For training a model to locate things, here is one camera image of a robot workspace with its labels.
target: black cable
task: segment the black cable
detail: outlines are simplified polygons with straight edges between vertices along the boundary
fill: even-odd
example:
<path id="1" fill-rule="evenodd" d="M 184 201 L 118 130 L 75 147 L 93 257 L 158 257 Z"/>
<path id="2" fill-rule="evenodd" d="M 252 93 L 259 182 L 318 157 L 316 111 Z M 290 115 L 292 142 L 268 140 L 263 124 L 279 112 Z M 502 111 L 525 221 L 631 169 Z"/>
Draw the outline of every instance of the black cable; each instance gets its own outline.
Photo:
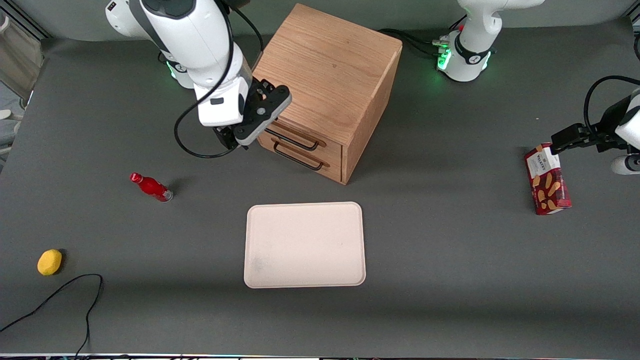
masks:
<path id="1" fill-rule="evenodd" d="M 409 38 L 409 39 L 411 39 L 411 40 L 413 40 L 415 42 L 418 42 L 420 44 L 431 45 L 431 41 L 429 41 L 429 40 L 423 40 L 423 39 L 421 39 L 419 37 L 416 37 L 416 36 L 413 36 L 413 35 L 407 33 L 406 31 L 402 31 L 402 30 L 398 30 L 398 29 L 384 28 L 384 29 L 378 30 L 378 32 L 380 32 L 380 33 L 394 33 L 394 34 L 400 35 L 402 37 Z"/>
<path id="2" fill-rule="evenodd" d="M 396 37 L 400 38 L 400 40 L 405 41 L 407 44 L 411 45 L 414 49 L 418 50 L 419 52 L 421 52 L 422 54 L 427 54 L 429 56 L 432 56 L 434 58 L 438 58 L 438 55 L 435 53 L 430 53 L 429 51 L 423 49 L 420 47 L 420 45 L 431 45 L 431 42 L 428 42 L 426 40 L 421 40 L 409 33 L 406 33 L 404 31 L 398 30 L 398 29 L 380 29 L 378 30 L 379 33 L 387 33 L 387 34 L 394 34 L 397 35 Z"/>
<path id="3" fill-rule="evenodd" d="M 78 357 L 78 354 L 80 353 L 80 351 L 82 350 L 82 348 L 86 345 L 86 342 L 89 341 L 89 337 L 90 337 L 90 332 L 89 332 L 89 314 L 91 313 L 91 310 L 93 310 L 93 307 L 95 306 L 95 304 L 98 302 L 98 298 L 100 297 L 100 294 L 102 293 L 102 286 L 104 285 L 104 278 L 102 277 L 102 275 L 100 274 L 83 274 L 83 275 L 78 275 L 75 278 L 65 282 L 62 286 L 60 286 L 56 291 L 54 291 L 51 295 L 49 295 L 49 297 L 47 297 L 40 305 L 38 305 L 38 307 L 36 307 L 32 312 L 28 313 L 27 315 L 21 316 L 20 318 L 18 318 L 17 320 L 12 321 L 11 323 L 9 323 L 9 325 L 3 327 L 2 329 L 0 329 L 0 332 L 3 332 L 7 329 L 9 329 L 11 326 L 14 326 L 15 324 L 23 321 L 24 319 L 28 318 L 29 316 L 35 314 L 38 310 L 40 310 L 40 308 L 42 308 L 49 300 L 51 300 L 51 298 L 53 298 L 54 296 L 56 296 L 59 292 L 62 291 L 62 289 L 64 289 L 65 287 L 67 287 L 67 285 L 71 284 L 72 282 L 85 277 L 85 276 L 97 276 L 100 279 L 100 283 L 98 284 L 98 292 L 95 294 L 95 299 L 93 300 L 93 303 L 91 304 L 91 306 L 89 307 L 89 310 L 87 310 L 86 315 L 84 316 L 84 320 L 86 322 L 86 334 L 84 336 L 84 341 L 82 342 L 82 345 L 80 345 L 80 347 L 78 348 L 78 351 L 76 351 L 76 355 L 74 356 L 74 359 L 76 359 Z"/>
<path id="4" fill-rule="evenodd" d="M 258 36 L 258 40 L 260 41 L 260 51 L 264 51 L 264 40 L 262 39 L 262 34 L 260 34 L 260 31 L 258 31 L 258 28 L 255 27 L 255 25 L 253 25 L 253 23 L 251 22 L 251 20 L 249 20 L 249 18 L 247 16 L 245 16 L 240 10 L 238 10 L 238 8 L 236 8 L 233 4 L 228 3 L 228 2 L 224 2 L 231 10 L 233 10 L 234 12 L 236 12 L 238 15 L 240 15 L 241 18 L 244 19 L 244 21 L 249 24 L 249 26 L 251 26 L 251 28 L 253 29 L 253 32 L 255 32 L 256 36 Z"/>
<path id="5" fill-rule="evenodd" d="M 598 85 L 602 84 L 603 82 L 605 82 L 607 80 L 626 81 L 627 83 L 631 83 L 631 84 L 635 84 L 635 85 L 640 86 L 640 80 L 637 80 L 637 79 L 634 79 L 634 78 L 628 78 L 626 76 L 621 76 L 621 75 L 605 76 L 604 78 L 599 79 L 598 81 L 593 83 L 593 85 L 591 85 L 591 87 L 589 88 L 589 91 L 587 91 L 587 96 L 585 96 L 585 98 L 584 98 L 584 107 L 582 109 L 582 113 L 583 113 L 583 116 L 584 116 L 584 124 L 587 125 L 587 128 L 589 129 L 591 134 L 594 135 L 594 136 L 596 135 L 596 131 L 595 131 L 595 128 L 593 127 L 593 125 L 591 125 L 591 121 L 589 120 L 589 103 L 591 102 L 591 95 L 593 95 L 593 91 L 596 90 L 596 87 L 598 87 Z"/>
<path id="6" fill-rule="evenodd" d="M 215 1 L 216 1 L 216 3 L 218 3 L 220 11 L 222 12 L 222 16 L 225 18 L 225 23 L 227 24 L 227 35 L 228 35 L 228 41 L 229 41 L 229 50 L 228 50 L 229 56 L 228 56 L 228 60 L 227 60 L 227 66 L 225 67 L 225 70 L 222 72 L 222 76 L 220 76 L 220 80 L 218 80 L 218 82 L 206 94 L 204 94 L 204 96 L 199 98 L 196 102 L 194 102 L 186 110 L 184 110 L 182 112 L 182 114 L 180 114 L 178 119 L 176 119 L 175 124 L 173 125 L 173 137 L 175 138 L 175 142 L 178 143 L 178 146 L 182 150 L 184 150 L 184 152 L 186 152 L 187 154 L 195 156 L 196 158 L 202 158 L 202 159 L 220 158 L 220 157 L 222 157 L 224 155 L 229 154 L 230 152 L 232 152 L 233 150 L 235 150 L 237 148 L 237 146 L 234 146 L 234 147 L 232 147 L 231 149 L 229 149 L 227 151 L 221 152 L 219 154 L 213 154 L 213 155 L 199 154 L 197 152 L 193 152 L 193 151 L 189 150 L 186 146 L 184 146 L 184 144 L 180 140 L 180 135 L 178 134 L 178 127 L 180 126 L 180 123 L 182 122 L 182 119 L 184 119 L 184 117 L 187 116 L 187 114 L 190 113 L 191 110 L 195 109 L 202 101 L 204 101 L 205 99 L 208 99 L 209 96 L 211 96 L 211 94 L 213 94 L 213 92 L 216 91 L 218 89 L 218 87 L 220 87 L 222 82 L 227 77 L 227 74 L 229 73 L 229 69 L 231 68 L 231 62 L 232 62 L 233 57 L 234 57 L 234 38 L 233 38 L 233 32 L 231 31 L 231 23 L 229 21 L 229 16 L 227 16 L 227 13 L 224 11 L 222 5 L 219 4 L 220 0 L 215 0 Z"/>
<path id="7" fill-rule="evenodd" d="M 456 26 L 458 26 L 459 23 L 462 22 L 462 20 L 466 19 L 467 15 L 465 14 L 465 16 L 461 17 L 460 20 L 454 22 L 453 24 L 451 24 L 451 26 L 449 26 L 449 30 L 453 30 Z"/>

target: gray table surface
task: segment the gray table surface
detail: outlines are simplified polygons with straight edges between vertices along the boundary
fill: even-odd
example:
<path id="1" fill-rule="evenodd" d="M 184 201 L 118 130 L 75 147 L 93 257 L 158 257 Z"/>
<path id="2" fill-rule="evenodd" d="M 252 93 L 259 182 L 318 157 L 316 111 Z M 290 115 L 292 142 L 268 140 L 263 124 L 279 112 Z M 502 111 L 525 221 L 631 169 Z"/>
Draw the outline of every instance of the gray table surface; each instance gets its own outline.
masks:
<path id="1" fill-rule="evenodd" d="M 0 176 L 0 320 L 98 272 L 87 352 L 637 359 L 640 177 L 609 170 L 620 153 L 568 151 L 574 207 L 539 217 L 523 161 L 582 120 L 596 79 L 640 76 L 632 41 L 628 20 L 505 29 L 486 72 L 465 84 L 406 47 L 347 186 L 258 145 L 218 160 L 183 153 L 172 126 L 193 94 L 151 43 L 48 43 Z M 255 50 L 254 38 L 240 44 Z M 602 85 L 593 118 L 631 89 Z M 195 114 L 182 134 L 221 150 Z M 133 171 L 175 199 L 143 196 Z M 244 285 L 250 207 L 345 200 L 364 212 L 363 285 Z M 42 277 L 36 261 L 50 248 L 67 263 Z M 83 279 L 0 334 L 0 352 L 75 352 L 96 285 Z"/>

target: wood grain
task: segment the wood grain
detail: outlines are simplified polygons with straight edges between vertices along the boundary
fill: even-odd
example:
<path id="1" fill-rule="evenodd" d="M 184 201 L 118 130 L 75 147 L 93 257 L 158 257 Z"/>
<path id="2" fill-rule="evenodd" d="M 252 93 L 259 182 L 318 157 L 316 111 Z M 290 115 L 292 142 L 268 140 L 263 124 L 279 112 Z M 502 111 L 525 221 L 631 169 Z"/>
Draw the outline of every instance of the wood grain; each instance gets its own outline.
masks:
<path id="1" fill-rule="evenodd" d="M 289 87 L 292 103 L 283 117 L 348 145 L 401 46 L 400 40 L 297 4 L 254 76 Z"/>

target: plastic tray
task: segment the plastic tray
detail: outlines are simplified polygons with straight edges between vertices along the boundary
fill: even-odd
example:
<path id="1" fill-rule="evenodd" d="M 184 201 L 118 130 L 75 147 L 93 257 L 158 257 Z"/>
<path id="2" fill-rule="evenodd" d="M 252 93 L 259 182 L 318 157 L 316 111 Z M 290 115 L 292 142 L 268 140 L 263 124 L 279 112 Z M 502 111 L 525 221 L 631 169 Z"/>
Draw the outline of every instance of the plastic tray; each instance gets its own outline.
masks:
<path id="1" fill-rule="evenodd" d="M 249 210 L 244 283 L 250 288 L 357 286 L 365 276 L 357 203 L 256 205 Z"/>

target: drawer handle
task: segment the drawer handle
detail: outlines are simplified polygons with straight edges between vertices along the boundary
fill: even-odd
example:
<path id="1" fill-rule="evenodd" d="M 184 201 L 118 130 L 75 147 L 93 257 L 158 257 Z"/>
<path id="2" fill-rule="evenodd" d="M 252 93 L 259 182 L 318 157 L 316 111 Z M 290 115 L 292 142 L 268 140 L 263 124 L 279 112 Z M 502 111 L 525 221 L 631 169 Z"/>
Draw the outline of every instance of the drawer handle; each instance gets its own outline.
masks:
<path id="1" fill-rule="evenodd" d="M 299 143 L 299 142 L 297 142 L 296 140 L 293 140 L 293 139 L 291 139 L 291 138 L 288 138 L 288 137 L 284 136 L 283 134 L 278 134 L 278 133 L 276 133 L 275 131 L 273 131 L 273 130 L 271 130 L 271 129 L 265 129 L 265 131 L 267 132 L 267 134 L 271 134 L 271 135 L 273 135 L 273 136 L 277 136 L 277 137 L 279 137 L 280 139 L 282 139 L 282 140 L 284 140 L 284 141 L 286 141 L 286 142 L 290 142 L 290 143 L 292 143 L 293 145 L 295 145 L 295 146 L 297 146 L 297 147 L 301 147 L 302 149 L 305 149 L 306 151 L 313 151 L 313 150 L 315 150 L 315 149 L 318 147 L 318 144 L 319 144 L 319 142 L 317 142 L 317 141 L 316 141 L 316 142 L 313 144 L 313 146 L 309 147 L 309 146 L 306 146 L 306 145 L 305 145 L 305 144 L 303 144 L 303 143 Z"/>
<path id="2" fill-rule="evenodd" d="M 284 152 L 282 152 L 282 151 L 278 150 L 278 145 L 280 145 L 280 143 L 279 143 L 279 142 L 274 142 L 274 143 L 273 143 L 273 151 L 275 151 L 275 153 L 276 153 L 276 154 L 278 154 L 278 155 L 280 155 L 280 156 L 283 156 L 283 157 L 285 157 L 285 158 L 287 158 L 287 159 L 289 159 L 289 160 L 291 160 L 291 161 L 293 161 L 293 162 L 299 163 L 300 165 L 302 165 L 302 166 L 304 166 L 304 167 L 306 167 L 306 168 L 308 168 L 308 169 L 311 169 L 311 170 L 313 170 L 313 171 L 318 171 L 318 170 L 320 170 L 320 169 L 322 168 L 322 166 L 324 165 L 324 163 L 323 163 L 323 162 L 320 162 L 320 164 L 319 164 L 318 166 L 313 167 L 313 166 L 311 166 L 311 165 L 309 165 L 309 164 L 307 164 L 307 163 L 305 163 L 305 162 L 303 162 L 303 161 L 300 161 L 300 160 L 298 160 L 298 159 L 294 158 L 293 156 L 291 156 L 291 155 L 289 155 L 289 154 L 285 154 Z"/>

